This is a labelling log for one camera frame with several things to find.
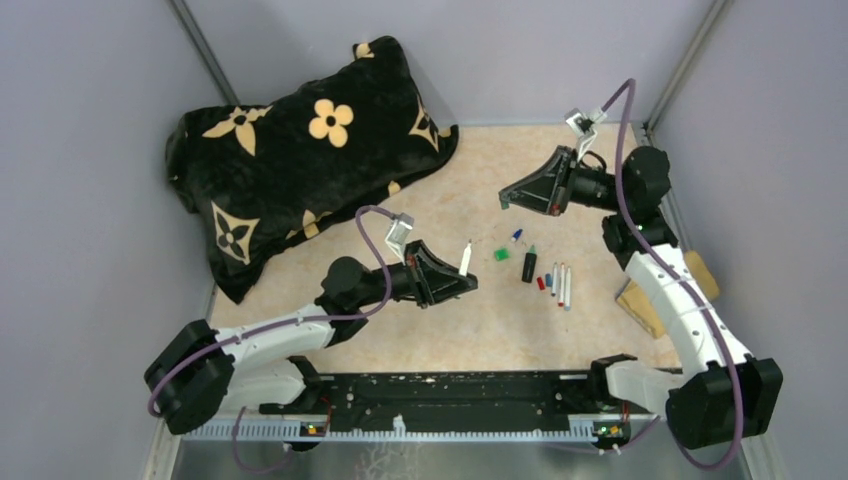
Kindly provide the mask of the white green-tip pen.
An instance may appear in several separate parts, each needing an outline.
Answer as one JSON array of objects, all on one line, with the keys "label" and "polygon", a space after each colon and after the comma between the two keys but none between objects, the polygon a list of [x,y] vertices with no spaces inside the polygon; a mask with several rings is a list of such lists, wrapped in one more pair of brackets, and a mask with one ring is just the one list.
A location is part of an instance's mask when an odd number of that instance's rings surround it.
[{"label": "white green-tip pen", "polygon": [[458,268],[458,273],[463,277],[468,275],[471,256],[472,256],[472,245],[473,245],[472,241],[469,240],[467,242],[464,250],[463,250],[460,266]]}]

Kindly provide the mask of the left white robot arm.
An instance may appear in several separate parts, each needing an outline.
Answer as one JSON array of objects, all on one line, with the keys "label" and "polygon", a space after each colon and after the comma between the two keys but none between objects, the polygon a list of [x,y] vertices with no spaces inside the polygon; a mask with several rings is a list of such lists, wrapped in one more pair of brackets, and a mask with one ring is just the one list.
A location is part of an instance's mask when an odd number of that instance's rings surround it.
[{"label": "left white robot arm", "polygon": [[471,258],[467,245],[460,264],[452,266],[421,240],[407,244],[400,262],[385,268],[370,270],[340,257],[330,264],[321,295],[295,312],[235,328],[192,321],[143,375],[149,410],[174,435],[225,411],[308,413],[319,404],[321,380],[306,353],[351,339],[389,301],[425,309],[477,289]]}]

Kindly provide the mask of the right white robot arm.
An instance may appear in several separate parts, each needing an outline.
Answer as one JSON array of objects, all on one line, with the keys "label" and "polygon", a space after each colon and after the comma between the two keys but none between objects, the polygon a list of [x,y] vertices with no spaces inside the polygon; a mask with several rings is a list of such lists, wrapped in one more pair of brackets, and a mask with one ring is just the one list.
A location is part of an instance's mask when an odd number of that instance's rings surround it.
[{"label": "right white robot arm", "polygon": [[775,360],[756,358],[732,334],[693,278],[660,210],[669,173],[667,154],[654,147],[635,148],[606,173],[559,146],[498,197],[503,207],[553,217],[573,203],[609,211],[602,221],[607,249],[647,296],[682,370],[658,370],[626,354],[598,359],[590,367],[587,400],[600,412],[624,401],[639,406],[694,450],[766,433],[784,376]]}]

